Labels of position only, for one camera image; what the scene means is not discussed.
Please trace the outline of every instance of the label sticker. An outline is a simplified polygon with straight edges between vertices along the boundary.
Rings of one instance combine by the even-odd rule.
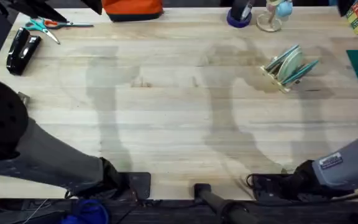
[[[37,38],[36,38],[36,37],[31,37],[29,42],[30,42],[30,43],[34,43],[34,42],[35,42],[35,40],[37,40]]]
[[[320,159],[319,161],[320,167],[322,169],[328,169],[341,163],[343,163],[343,159],[339,152],[325,157],[324,159]]]

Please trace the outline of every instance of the scissor blade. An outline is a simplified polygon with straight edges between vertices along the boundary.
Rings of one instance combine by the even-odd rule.
[[[93,24],[84,23],[84,22],[67,22],[67,26],[72,26],[72,27],[93,27]]]
[[[47,34],[50,38],[52,38],[57,44],[60,44],[59,40],[55,37],[55,35],[53,33],[51,33],[49,30],[47,29],[43,29],[42,32],[44,32],[45,34]]]

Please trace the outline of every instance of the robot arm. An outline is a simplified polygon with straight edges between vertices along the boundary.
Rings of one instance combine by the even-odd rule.
[[[139,186],[139,198],[150,193],[149,173],[120,173],[104,158],[61,142],[30,118],[19,95],[1,82],[0,175],[56,185],[85,198],[137,193]]]
[[[358,139],[315,160],[312,166],[321,185],[338,190],[358,189]]]
[[[315,161],[306,161],[293,174],[252,174],[260,201],[315,201],[353,194],[358,189],[358,139]]]

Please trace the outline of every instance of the black base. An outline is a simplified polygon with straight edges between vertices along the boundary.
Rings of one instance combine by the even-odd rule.
[[[257,201],[268,203],[288,203],[295,201],[317,202],[329,200],[329,197],[321,195],[299,193],[298,200],[290,200],[284,196],[281,180],[291,176],[291,174],[255,174],[252,176],[252,186],[254,197]]]
[[[126,190],[118,199],[134,198],[132,190],[138,199],[145,200],[150,197],[151,175],[148,172],[120,172],[123,179],[132,188]]]
[[[202,200],[200,197],[200,192],[202,190],[212,192],[211,185],[209,185],[209,184],[195,184],[193,187],[193,190],[194,190],[194,199],[195,200]]]

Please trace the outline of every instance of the light wood tabletop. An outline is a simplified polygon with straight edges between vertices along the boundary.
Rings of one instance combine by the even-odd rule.
[[[76,149],[119,171],[152,174],[151,198],[189,199],[210,183],[251,199],[242,178],[291,172],[358,138],[358,80],[346,50],[358,36],[335,7],[296,7],[276,33],[226,22],[227,8],[174,8],[152,21],[112,23],[91,9],[60,9],[93,28],[53,30],[22,77],[0,52],[0,81],[31,97],[29,114]],[[300,44],[319,59],[295,89],[277,91],[259,67]],[[59,187],[0,177],[0,198],[61,198]]]

